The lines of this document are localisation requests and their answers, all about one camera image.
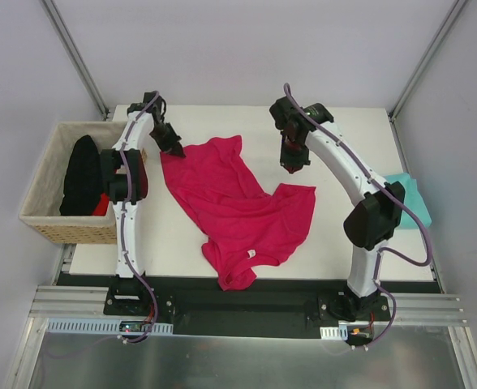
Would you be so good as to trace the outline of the pink t shirt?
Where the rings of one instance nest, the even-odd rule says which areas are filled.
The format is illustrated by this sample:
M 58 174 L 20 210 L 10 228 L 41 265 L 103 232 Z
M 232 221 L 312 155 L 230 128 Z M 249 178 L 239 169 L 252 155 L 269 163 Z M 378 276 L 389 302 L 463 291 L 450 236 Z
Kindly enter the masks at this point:
M 187 146 L 182 157 L 161 154 L 166 187 L 207 236 L 201 251 L 224 291 L 250 287 L 255 267 L 285 263 L 307 239 L 316 205 L 313 186 L 264 192 L 242 146 L 236 135 Z

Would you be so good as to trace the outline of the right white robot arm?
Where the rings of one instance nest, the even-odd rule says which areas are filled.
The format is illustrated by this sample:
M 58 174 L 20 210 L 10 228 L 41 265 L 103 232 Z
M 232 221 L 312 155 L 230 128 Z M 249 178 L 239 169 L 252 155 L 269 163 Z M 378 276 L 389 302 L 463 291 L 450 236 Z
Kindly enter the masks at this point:
M 379 182 L 393 197 L 403 201 L 404 187 L 389 184 L 374 173 L 346 143 L 333 115 L 320 103 L 296 109 L 286 96 L 269 108 L 281 133 L 280 165 L 295 173 L 316 155 L 347 193 L 354 209 L 343 222 L 353 245 L 344 310 L 352 319 L 363 319 L 373 309 L 369 297 L 376 292 L 374 273 L 377 250 L 384 247 L 401 221 L 402 209 L 375 185 Z

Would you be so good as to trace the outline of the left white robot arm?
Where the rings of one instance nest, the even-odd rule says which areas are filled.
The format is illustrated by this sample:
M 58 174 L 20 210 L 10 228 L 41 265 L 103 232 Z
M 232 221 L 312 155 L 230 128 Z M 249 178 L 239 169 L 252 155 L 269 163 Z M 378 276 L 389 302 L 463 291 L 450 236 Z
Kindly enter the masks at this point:
M 101 176 L 105 195 L 115 216 L 117 262 L 121 279 L 140 279 L 145 273 L 140 244 L 140 204 L 148 195 L 142 148 L 147 137 L 161 152 L 183 158 L 182 138 L 165 120 L 167 104 L 158 91 L 146 92 L 127 109 L 127 124 L 118 141 L 101 151 Z

